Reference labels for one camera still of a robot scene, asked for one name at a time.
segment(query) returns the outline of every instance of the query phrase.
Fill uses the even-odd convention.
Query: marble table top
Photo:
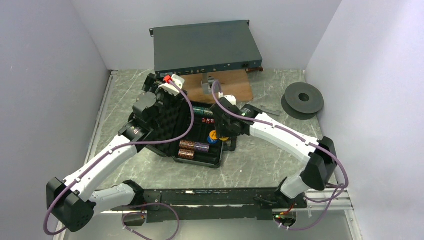
[[[136,97],[152,69],[121,70],[115,78],[113,92],[101,129],[96,154],[104,149],[118,130],[127,122]],[[316,117],[297,120],[288,116],[281,106],[281,97],[292,83],[305,82],[301,70],[265,69],[248,74],[256,107],[282,111],[281,116],[270,115],[276,121],[302,134],[323,137]],[[247,102],[238,102],[240,108]],[[240,136],[234,152],[224,152],[217,169],[177,163],[162,158],[148,149],[122,164],[99,187],[110,188],[125,180],[133,180],[144,189],[162,188],[247,188],[277,187],[281,180],[302,169],[301,163],[276,146],[249,136]]]

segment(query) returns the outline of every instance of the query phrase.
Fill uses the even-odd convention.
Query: gray wall
[[[155,27],[250,20],[265,68],[305,69],[341,0],[72,0],[108,69],[153,69]]]
[[[69,0],[1,1],[0,19],[0,239],[51,239],[46,184],[83,165],[108,71]]]
[[[424,2],[343,0],[307,69],[364,239],[423,239]]]

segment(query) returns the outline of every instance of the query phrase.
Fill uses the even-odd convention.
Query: wooden board
[[[252,88],[245,70],[220,71],[208,73],[208,76],[218,79],[224,95],[234,95],[237,102],[253,100]],[[185,83],[182,89],[188,92],[191,101],[213,104],[212,94],[204,94],[202,89],[202,74],[182,76]]]

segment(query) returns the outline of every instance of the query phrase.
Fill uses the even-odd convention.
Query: blue disc
[[[217,140],[212,140],[212,138],[210,136],[208,136],[207,137],[207,142],[210,143],[210,144],[216,144],[218,142],[218,139]]]

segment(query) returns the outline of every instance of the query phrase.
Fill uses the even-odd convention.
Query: red cap
[[[163,79],[167,84],[170,83],[170,81],[172,81],[172,78],[170,75],[166,75],[166,77]]]

